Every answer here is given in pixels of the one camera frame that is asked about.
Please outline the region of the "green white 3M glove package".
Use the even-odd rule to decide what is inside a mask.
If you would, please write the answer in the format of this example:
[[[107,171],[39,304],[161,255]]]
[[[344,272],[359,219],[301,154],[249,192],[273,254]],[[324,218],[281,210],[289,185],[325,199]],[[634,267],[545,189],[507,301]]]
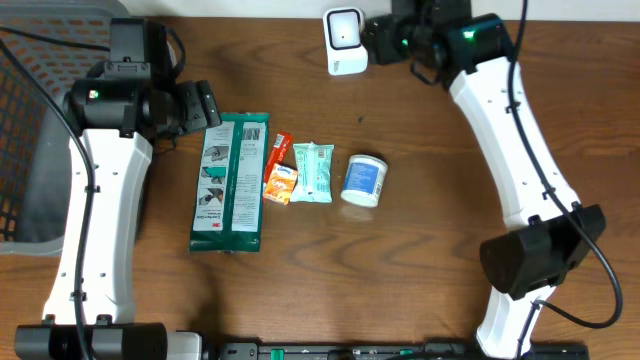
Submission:
[[[224,113],[204,133],[189,251],[257,253],[268,113]]]

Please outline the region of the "red narrow packet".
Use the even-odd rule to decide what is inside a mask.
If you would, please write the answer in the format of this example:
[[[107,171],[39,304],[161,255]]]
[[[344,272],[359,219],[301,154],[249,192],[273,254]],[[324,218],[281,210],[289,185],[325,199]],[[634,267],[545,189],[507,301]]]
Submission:
[[[262,194],[266,193],[267,182],[270,178],[273,167],[276,164],[280,164],[284,160],[292,142],[293,142],[293,136],[290,133],[278,132],[276,134],[275,142],[272,147],[271,153],[267,159],[267,163],[264,171]]]

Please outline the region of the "orange Kleenex tissue pack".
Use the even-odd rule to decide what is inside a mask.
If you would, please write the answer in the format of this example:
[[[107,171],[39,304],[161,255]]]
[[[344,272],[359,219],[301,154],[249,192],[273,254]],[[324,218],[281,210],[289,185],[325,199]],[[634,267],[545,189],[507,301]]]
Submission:
[[[263,198],[281,205],[288,205],[297,183],[298,171],[276,164],[267,179]]]

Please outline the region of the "mint green wipes pack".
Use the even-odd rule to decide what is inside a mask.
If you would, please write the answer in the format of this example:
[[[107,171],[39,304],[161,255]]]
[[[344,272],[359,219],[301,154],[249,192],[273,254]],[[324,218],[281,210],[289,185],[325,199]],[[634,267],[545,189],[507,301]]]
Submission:
[[[331,203],[331,161],[333,145],[313,142],[293,145],[298,170],[291,202]]]

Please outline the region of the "white blue cotton swab tub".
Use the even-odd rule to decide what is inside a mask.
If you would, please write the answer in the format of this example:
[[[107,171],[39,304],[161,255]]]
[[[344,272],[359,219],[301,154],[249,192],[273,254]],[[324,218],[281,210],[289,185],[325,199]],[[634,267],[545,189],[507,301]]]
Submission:
[[[377,207],[387,171],[388,165],[376,157],[363,154],[351,156],[341,198],[352,205]]]

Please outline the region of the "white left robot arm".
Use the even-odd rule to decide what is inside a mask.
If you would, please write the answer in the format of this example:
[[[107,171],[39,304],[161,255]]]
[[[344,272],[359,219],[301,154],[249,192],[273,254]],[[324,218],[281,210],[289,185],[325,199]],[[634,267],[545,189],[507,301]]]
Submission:
[[[181,41],[142,18],[110,23],[108,58],[50,107],[70,136],[71,189],[54,285],[22,359],[212,359],[199,333],[135,319],[133,250],[154,142],[216,127],[206,81],[180,82]]]

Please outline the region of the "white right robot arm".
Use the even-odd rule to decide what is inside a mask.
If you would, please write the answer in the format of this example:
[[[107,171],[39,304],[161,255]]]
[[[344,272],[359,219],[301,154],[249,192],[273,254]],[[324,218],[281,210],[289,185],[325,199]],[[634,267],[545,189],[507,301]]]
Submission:
[[[475,333],[488,359],[534,358],[531,335],[550,296],[588,255],[602,256],[606,219],[585,206],[555,163],[521,78],[521,35],[467,1],[397,1],[368,19],[361,41],[376,65],[408,61],[413,76],[441,86],[466,117],[488,165],[506,233],[483,242],[491,284]]]

